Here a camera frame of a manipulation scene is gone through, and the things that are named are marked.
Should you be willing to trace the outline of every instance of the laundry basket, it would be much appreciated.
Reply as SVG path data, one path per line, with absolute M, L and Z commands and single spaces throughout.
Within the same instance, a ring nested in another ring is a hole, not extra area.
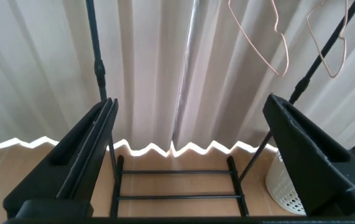
M 279 152 L 271 163 L 265 185 L 271 197 L 283 209 L 297 215 L 306 215 Z

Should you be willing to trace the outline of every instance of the copper wire hanger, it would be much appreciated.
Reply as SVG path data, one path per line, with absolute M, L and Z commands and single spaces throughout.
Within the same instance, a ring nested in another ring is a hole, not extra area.
M 260 58 L 264 61 L 264 63 L 267 64 L 267 66 L 276 74 L 276 75 L 280 75 L 281 77 L 284 76 L 287 71 L 288 71 L 288 67 L 289 67 L 289 54 L 288 54 L 288 46 L 287 46 L 287 41 L 285 40 L 285 36 L 283 33 L 279 32 L 277 30 L 277 26 L 278 26 L 278 20 L 279 20 L 279 15 L 278 15 L 278 11 L 277 11 L 277 7 L 275 6 L 274 0 L 270 0 L 271 5 L 273 7 L 274 10 L 274 14 L 275 14 L 275 24 L 274 24 L 274 32 L 278 33 L 281 35 L 282 38 L 282 42 L 284 43 L 284 47 L 285 47 L 285 54 L 287 55 L 287 64 L 285 67 L 285 70 L 283 72 L 283 74 L 280 75 L 280 73 L 278 73 L 276 71 L 276 69 L 274 69 L 270 63 L 263 57 L 263 55 L 257 50 L 257 48 L 254 46 L 254 44 L 252 43 L 252 41 L 249 39 L 249 37 L 246 35 L 244 29 L 241 27 L 240 23 L 238 22 L 237 17 L 235 16 L 233 9 L 231 9 L 231 0 L 228 0 L 228 7 L 229 10 L 231 11 L 231 14 L 233 15 L 235 22 L 237 23 L 239 29 L 241 30 L 242 34 L 244 34 L 244 37 L 247 39 L 247 41 L 249 42 L 249 44 L 252 46 L 252 48 L 256 51 L 256 53 L 260 56 Z
M 314 9 L 318 8 L 318 7 L 322 7 L 325 5 L 325 3 L 327 3 L 329 0 L 325 0 L 319 4 L 317 4 L 316 6 L 313 7 L 313 9 L 308 13 L 307 15 L 307 26 L 308 26 L 308 29 L 310 30 L 310 34 L 311 36 L 313 37 L 313 40 L 314 40 L 314 43 L 315 43 L 315 46 L 316 46 L 316 49 L 318 51 L 318 54 L 320 55 L 320 58 L 322 60 L 322 63 L 324 64 L 325 68 L 326 68 L 326 71 L 328 72 L 328 75 L 331 77 L 331 78 L 336 78 L 342 71 L 343 69 L 343 65 L 344 63 L 346 62 L 346 54 L 347 54 L 347 43 L 346 43 L 346 38 L 343 37 L 343 32 L 344 32 L 344 29 L 346 28 L 347 26 L 347 22 L 348 22 L 348 5 L 349 5 L 349 1 L 346 0 L 346 11 L 344 13 L 344 23 L 343 23 L 343 26 L 339 32 L 339 39 L 343 40 L 343 59 L 342 59 L 342 62 L 341 62 L 341 65 L 340 65 L 340 68 L 338 70 L 338 72 L 336 72 L 335 75 L 332 75 L 332 72 L 331 70 L 329 69 L 328 65 L 326 64 L 325 62 L 325 59 L 324 57 L 322 56 L 322 53 L 321 53 L 321 50 L 320 50 L 320 46 L 318 46 L 318 42 L 315 40 L 315 36 L 314 36 L 314 33 L 313 33 L 313 30 L 311 29 L 311 26 L 310 26 L 310 21 L 309 21 L 309 18 L 310 18 L 310 15 L 311 13 L 314 11 Z

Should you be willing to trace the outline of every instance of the wooden floor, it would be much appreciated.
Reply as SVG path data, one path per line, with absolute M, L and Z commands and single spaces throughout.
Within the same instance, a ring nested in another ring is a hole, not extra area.
M 35 149 L 11 146 L 0 149 L 0 223 L 6 219 L 2 208 L 3 198 L 42 160 L 53 148 L 49 144 Z M 187 151 L 178 158 L 163 157 L 151 150 L 140 157 L 132 157 L 126 148 L 119 148 L 116 154 L 125 158 L 124 169 L 228 169 L 228 155 L 211 149 L 202 156 Z M 235 149 L 234 156 L 238 171 L 242 171 L 251 154 Z M 274 158 L 273 152 L 265 151 L 249 175 L 242 182 L 246 203 L 251 216 L 292 215 L 280 208 L 265 189 L 265 176 Z M 113 191 L 113 175 L 109 152 L 104 157 L 91 204 L 94 216 L 108 216 Z M 229 175 L 124 175 L 121 195 L 166 195 L 166 194 L 233 194 Z M 120 217 L 170 217 L 170 216 L 238 216 L 236 199 L 190 199 L 190 200 L 143 200 L 122 201 L 119 204 Z

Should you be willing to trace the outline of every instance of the white object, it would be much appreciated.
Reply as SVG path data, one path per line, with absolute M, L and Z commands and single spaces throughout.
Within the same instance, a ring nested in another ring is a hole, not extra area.
M 271 163 L 265 185 L 272 199 L 283 209 L 294 214 L 306 215 L 279 152 Z

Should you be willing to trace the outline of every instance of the horizontal metal bar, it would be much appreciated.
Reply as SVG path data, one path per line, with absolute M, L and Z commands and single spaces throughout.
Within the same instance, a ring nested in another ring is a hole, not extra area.
M 239 198 L 239 195 L 138 195 L 120 196 L 119 200 L 165 200 L 165 199 L 198 199 L 198 198 Z
M 122 174 L 230 174 L 230 170 L 124 170 Z

